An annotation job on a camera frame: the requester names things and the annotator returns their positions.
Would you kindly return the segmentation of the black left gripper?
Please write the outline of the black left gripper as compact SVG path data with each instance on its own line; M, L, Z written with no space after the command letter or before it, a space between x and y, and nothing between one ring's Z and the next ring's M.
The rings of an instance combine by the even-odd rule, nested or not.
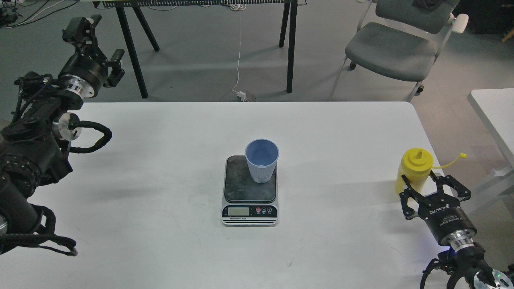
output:
M103 58L95 33L101 18L100 14L89 18L72 18L67 28L62 30L63 41L72 44L75 53L58 74L58 79L63 82L65 90L82 99L97 97L102 86L116 87L125 74L121 62L124 49L116 49L111 59L102 64L92 60Z

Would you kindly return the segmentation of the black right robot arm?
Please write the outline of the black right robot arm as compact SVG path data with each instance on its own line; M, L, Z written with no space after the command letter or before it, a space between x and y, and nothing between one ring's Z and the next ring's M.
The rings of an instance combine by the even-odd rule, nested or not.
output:
M485 261L485 249L473 241L477 229L461 208L461 202L470 199L470 190L451 175L429 175L436 185L433 194L421 195L405 175L400 192L404 217L424 220L438 245L447 247L429 262L419 287L424 288L431 271L437 269L449 275L448 289L455 288L460 279L471 289L512 289L513 265L507 271L493 269Z

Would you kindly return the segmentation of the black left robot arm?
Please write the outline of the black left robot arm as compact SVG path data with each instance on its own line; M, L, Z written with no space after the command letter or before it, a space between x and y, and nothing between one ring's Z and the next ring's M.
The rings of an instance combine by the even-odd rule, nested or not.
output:
M63 40L75 53L57 77L33 71L15 80L18 102L13 119L1 130L1 253L16 247L66 247L76 256L76 241L55 233L56 217L45 206L29 203L35 189L57 183L72 172L69 154L88 154L104 147L112 132L102 124L80 120L74 113L84 99L113 88L124 75L123 49L108 59L98 46L95 29L101 15L72 18Z

